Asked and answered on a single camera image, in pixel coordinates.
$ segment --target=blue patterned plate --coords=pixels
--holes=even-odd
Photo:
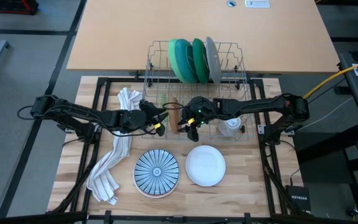
[[[136,188],[145,196],[159,198],[168,195],[179,180],[178,161],[163,149],[143,154],[134,168]]]

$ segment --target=light wood desk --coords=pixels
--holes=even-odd
[[[97,77],[82,77],[75,103],[91,107],[96,89]],[[281,94],[280,84],[276,78],[264,78],[266,97]],[[128,87],[131,90],[143,90],[143,83],[112,83],[107,103],[108,110],[119,109],[117,94]],[[104,89],[101,90],[99,110]],[[276,112],[270,113],[275,122],[280,117]],[[75,134],[68,134],[66,141],[75,139]],[[282,136],[293,144],[292,138]],[[113,136],[107,131],[102,132],[98,159],[112,149]],[[223,154],[226,161],[226,174],[214,187],[200,187],[187,176],[185,159],[191,149],[207,144],[214,146]],[[63,148],[53,185],[48,210],[55,208],[69,193],[76,181],[76,173],[82,153],[83,143],[73,142]],[[176,189],[164,198],[148,198],[135,187],[133,169],[138,158],[149,149],[166,149],[173,153],[179,163],[180,180]],[[277,146],[278,163],[283,185],[288,185],[290,175],[299,169],[296,152],[285,143]],[[176,140],[152,140],[141,136],[133,137],[131,155],[123,159],[111,173],[120,188],[115,191],[118,202],[112,206],[106,202],[97,202],[93,196],[89,201],[89,213],[103,215],[111,210],[114,215],[154,215],[154,216],[197,216],[197,217],[243,217],[244,212],[252,217],[268,217],[269,208],[264,182],[264,174],[260,158],[259,144],[256,134],[248,142],[191,142]],[[301,174],[293,176],[295,185],[303,185]],[[278,194],[273,188],[276,211],[280,211]],[[81,190],[77,208],[81,209],[84,198],[84,187]]]
[[[236,42],[246,71],[335,73],[339,59],[314,0],[88,0],[69,70],[145,70],[153,40]]]

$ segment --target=wooden table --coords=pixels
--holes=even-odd
[[[67,69],[145,70],[154,40],[235,42],[248,72],[335,73],[339,59],[314,0],[89,0]]]
[[[75,100],[76,104],[91,107],[97,79],[97,77],[82,77]],[[264,85],[267,98],[281,94],[278,79],[264,78]],[[117,94],[124,87],[142,91],[143,83],[112,83],[107,109],[119,109]],[[99,110],[103,92],[104,89],[102,88],[100,102],[98,103]],[[272,122],[275,122],[279,117],[280,114],[276,112],[270,113]],[[74,134],[68,134],[66,141],[75,138]],[[113,136],[104,130],[98,159],[112,149],[112,140]],[[292,139],[289,137],[282,136],[282,140],[293,144]],[[223,180],[214,187],[195,185],[188,178],[185,171],[187,154],[191,149],[202,144],[219,149],[226,161],[226,174]],[[63,148],[48,210],[55,208],[74,186],[82,146],[83,143],[81,142],[73,142]],[[180,166],[178,186],[170,195],[164,198],[148,198],[142,195],[136,189],[133,181],[132,172],[135,162],[144,152],[156,148],[166,149],[173,153]],[[289,184],[290,175],[299,169],[296,152],[288,144],[282,143],[277,146],[277,156],[283,184]],[[97,202],[91,196],[89,201],[90,214],[103,215],[106,210],[112,210],[114,215],[243,217],[244,212],[249,212],[252,217],[269,216],[259,144],[255,133],[247,142],[191,142],[164,139],[151,140],[144,139],[141,136],[133,137],[131,155],[123,159],[116,167],[113,167],[111,173],[120,185],[120,188],[115,191],[115,195],[118,197],[116,206],[105,202]],[[294,175],[293,181],[295,185],[303,185],[300,172]],[[272,188],[276,211],[279,212],[278,194],[275,188]],[[83,187],[79,197],[78,208],[82,207],[84,191],[85,188]]]

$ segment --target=wire dish rack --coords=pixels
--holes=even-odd
[[[155,40],[149,46],[143,90],[145,100],[160,108],[164,103],[171,102],[172,97],[175,97],[182,105],[187,105],[196,96],[203,96],[211,101],[213,98],[250,100],[243,54],[236,43],[215,42],[223,74],[219,85],[214,84],[211,79],[208,84],[180,82],[171,69],[168,43],[167,40]],[[187,133],[174,134],[172,132],[169,119],[167,117],[163,122],[166,128],[163,136],[146,134],[142,137],[188,140]],[[241,128],[230,136],[225,136],[219,131],[220,122],[224,121],[215,119],[209,124],[201,125],[198,128],[200,141],[248,141],[250,137],[255,136],[251,114],[241,116]]]

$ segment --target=white towel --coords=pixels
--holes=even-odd
[[[118,93],[118,98],[122,110],[136,110],[139,109],[139,102],[142,99],[142,94],[138,91],[129,91],[127,88],[123,88]],[[86,187],[92,191],[92,194],[97,201],[109,202],[111,205],[117,203],[117,197],[114,196],[114,191],[119,188],[119,185],[110,174],[109,169],[114,167],[124,157],[129,156],[131,144],[131,136],[115,136],[112,151],[108,152],[93,167],[88,177]]]

